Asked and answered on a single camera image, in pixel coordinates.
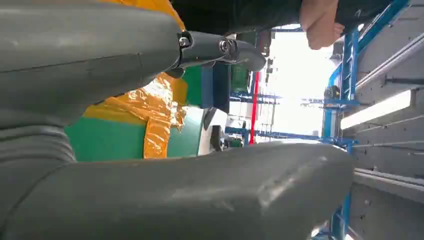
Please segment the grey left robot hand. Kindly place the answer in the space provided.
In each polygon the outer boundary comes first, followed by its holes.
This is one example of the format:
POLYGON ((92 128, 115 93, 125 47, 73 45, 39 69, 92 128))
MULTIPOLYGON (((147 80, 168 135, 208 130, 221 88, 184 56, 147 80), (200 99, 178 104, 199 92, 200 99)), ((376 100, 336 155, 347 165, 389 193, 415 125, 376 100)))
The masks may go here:
POLYGON ((153 161, 77 162, 64 127, 160 73, 266 63, 251 44, 93 0, 0 3, 3 240, 306 240, 347 196, 354 159, 265 142, 153 161))

